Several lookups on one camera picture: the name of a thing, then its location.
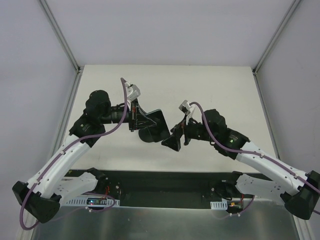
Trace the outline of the black phone teal case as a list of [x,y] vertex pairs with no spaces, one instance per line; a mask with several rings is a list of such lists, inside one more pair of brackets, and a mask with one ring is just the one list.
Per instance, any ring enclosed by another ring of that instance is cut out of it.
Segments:
[[156,127],[158,128],[166,128],[169,130],[167,122],[165,120],[164,114],[161,109],[157,109],[147,113],[147,116],[156,122]]

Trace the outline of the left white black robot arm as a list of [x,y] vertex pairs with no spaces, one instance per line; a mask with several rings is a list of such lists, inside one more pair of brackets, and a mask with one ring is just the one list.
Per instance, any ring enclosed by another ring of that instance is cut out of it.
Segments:
[[145,112],[138,102],[140,92],[134,87],[125,90],[124,95],[124,102],[113,106],[106,91],[94,90],[55,154],[27,182],[17,181],[13,185],[12,191],[21,205],[21,224],[24,212],[31,214],[37,224],[47,223],[61,205],[87,192],[110,198],[106,176],[94,167],[72,180],[64,181],[63,177],[101,137],[114,133],[123,123],[129,125],[130,131],[138,131],[146,143],[157,143],[170,135],[160,109]]

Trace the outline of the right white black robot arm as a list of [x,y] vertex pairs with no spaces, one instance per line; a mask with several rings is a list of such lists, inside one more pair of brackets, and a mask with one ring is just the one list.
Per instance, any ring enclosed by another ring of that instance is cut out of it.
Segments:
[[186,115],[171,129],[171,135],[161,144],[176,152],[181,138],[187,146],[191,140],[206,141],[221,155],[252,167],[267,179],[254,178],[235,172],[235,179],[225,184],[230,197],[254,195],[272,200],[303,220],[309,220],[320,199],[320,174],[305,172],[277,158],[272,158],[247,136],[227,127],[225,118],[215,109],[202,113],[202,122]]

